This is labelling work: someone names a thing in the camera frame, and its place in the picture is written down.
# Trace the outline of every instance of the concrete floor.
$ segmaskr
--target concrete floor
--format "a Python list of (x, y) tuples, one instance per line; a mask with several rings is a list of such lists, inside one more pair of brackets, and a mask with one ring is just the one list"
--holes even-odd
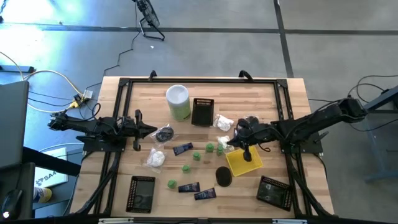
[[(152, 0), (161, 27), (278, 29), (272, 0)], [(286, 29), (311, 30), (398, 30), (395, 0), (280, 0)], [(134, 27), (134, 5), (130, 0), (13, 0), (4, 10), (5, 22), (74, 26)], [(40, 26), (0, 26), (0, 49), (20, 65), (66, 74), (80, 90), (102, 80), (103, 70), (116, 65), (118, 54), (130, 48), (135, 32), (42, 31)], [(120, 67), (106, 75), (235, 77), (241, 69), (254, 77), (287, 77), (279, 34), (167, 32), (166, 41), (139, 36), (134, 51), (123, 54)], [(294, 77), (304, 78), (309, 98), (335, 100), (366, 75), (397, 75), (398, 35), (298, 35), (287, 34)], [(4, 58), (1, 63), (9, 64)], [(2, 73), (0, 83), (19, 80)], [(382, 88), (397, 85), (398, 78), (370, 78)], [(61, 78), (38, 74), (30, 90), (70, 98), (75, 92)], [(98, 95), (99, 86), (94, 88)], [(366, 99), (380, 94), (362, 86)], [(60, 103), (31, 95), (38, 100)], [(323, 103), (311, 102), (312, 110)], [(35, 104), (40, 108), (56, 109)], [(83, 110), (86, 116), (89, 111)], [(71, 115), (79, 116), (77, 111)], [(54, 144), (77, 142), (73, 131), (47, 128), (49, 115), (28, 109), (25, 146), (42, 149)], [(372, 117), (372, 125), (396, 119), (393, 115)], [(394, 150), (398, 124), (375, 132)], [(337, 215), (346, 218), (398, 222), (398, 179), (364, 183), (376, 171), (366, 133), (347, 124), (328, 128), (323, 139), (328, 183)], [(398, 153), (388, 158), (397, 161)], [(59, 215), (63, 206), (46, 208), (39, 216)]]

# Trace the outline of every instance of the wooden table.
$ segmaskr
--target wooden table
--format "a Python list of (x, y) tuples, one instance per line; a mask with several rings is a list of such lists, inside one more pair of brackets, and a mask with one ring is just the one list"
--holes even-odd
[[(119, 78), (104, 77), (98, 100), (101, 103), (99, 116), (112, 116)], [(303, 79), (290, 78), (287, 81), (294, 117), (299, 118), (309, 114), (310, 107)], [(256, 199), (261, 175), (289, 183), (286, 162), (280, 153), (279, 142), (264, 144), (264, 147), (271, 148), (271, 152), (258, 149), (264, 164), (262, 168), (233, 177), (229, 187), (220, 187), (216, 183), (215, 171), (220, 166), (228, 167), (228, 163), (225, 156), (219, 157), (215, 152), (206, 153), (205, 146), (209, 142), (217, 144), (217, 136), (232, 136), (232, 129), (225, 133), (214, 127), (201, 128), (191, 125), (190, 119), (184, 122), (174, 121), (165, 99), (166, 90), (172, 85), (172, 83), (135, 83), (132, 88), (129, 115), (134, 117), (134, 110), (140, 109), (143, 122), (159, 128), (170, 123), (178, 137), (165, 146), (167, 157), (159, 174), (142, 166), (153, 146), (152, 139), (148, 137), (141, 141), (141, 152), (132, 149), (132, 139), (127, 141), (126, 150), (120, 161), (111, 215), (113, 217), (293, 217), (293, 209), (291, 212), (286, 212)], [(191, 106), (194, 98), (211, 98), (215, 100), (215, 114), (222, 114), (235, 122), (238, 118), (247, 115), (256, 115), (263, 123), (278, 120), (272, 85), (227, 83), (183, 83), (183, 85), (189, 90)], [(282, 91), (280, 94), (281, 99), (284, 99)], [(124, 108), (124, 97), (125, 93), (121, 100), (119, 115), (122, 114)], [(172, 148), (188, 142), (193, 143), (193, 150), (174, 156)], [(192, 159), (194, 152), (201, 154), (200, 161)], [(95, 152), (82, 163), (71, 212), (81, 208), (97, 187), (103, 157), (103, 152)], [(303, 154), (302, 157), (308, 187), (324, 208), (333, 213), (321, 162), (311, 154)], [(191, 166), (190, 174), (182, 173), (181, 168), (185, 164)], [(154, 201), (150, 214), (125, 212), (128, 189), (133, 175), (156, 177)], [(200, 182), (201, 190), (214, 187), (217, 198), (195, 201), (191, 193), (180, 194), (177, 189), (168, 189), (167, 182), (170, 179), (175, 179), (178, 185)], [(299, 190), (298, 197), (300, 208), (304, 212), (302, 194)], [(107, 198), (108, 187), (104, 190), (101, 211), (105, 207)]]

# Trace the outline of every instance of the green block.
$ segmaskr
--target green block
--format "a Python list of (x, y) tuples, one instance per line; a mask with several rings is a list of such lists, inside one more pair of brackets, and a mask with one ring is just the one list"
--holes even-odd
[(217, 147), (217, 156), (220, 156), (222, 154), (223, 154), (223, 146), (220, 145)]
[(206, 152), (213, 152), (213, 150), (214, 150), (214, 145), (212, 143), (206, 145)]
[(170, 189), (174, 189), (174, 188), (177, 186), (177, 181), (175, 181), (175, 180), (169, 180), (169, 182), (167, 183), (167, 186), (168, 186)]
[(201, 155), (199, 152), (194, 152), (193, 153), (193, 160), (199, 161), (201, 158)]
[(187, 174), (187, 173), (189, 173), (191, 171), (191, 168), (188, 166), (188, 165), (184, 165), (183, 167), (182, 167), (182, 172), (184, 173), (184, 174)]

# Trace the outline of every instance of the black puck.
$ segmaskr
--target black puck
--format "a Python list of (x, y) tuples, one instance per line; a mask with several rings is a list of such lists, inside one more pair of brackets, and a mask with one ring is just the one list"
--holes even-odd
[(156, 140), (158, 142), (167, 142), (174, 136), (174, 130), (171, 127), (164, 127), (156, 133)]
[(231, 171), (227, 167), (219, 167), (216, 170), (217, 184), (222, 187), (228, 187), (232, 183)]

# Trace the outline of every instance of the yellow container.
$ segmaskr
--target yellow container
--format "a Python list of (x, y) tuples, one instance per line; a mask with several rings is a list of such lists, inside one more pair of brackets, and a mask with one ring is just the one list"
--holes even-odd
[(249, 151), (251, 153), (251, 162), (247, 162), (243, 159), (244, 151), (242, 149), (235, 150), (226, 155), (226, 160), (228, 161), (234, 177), (262, 167), (262, 161), (257, 149), (254, 146), (250, 146)]

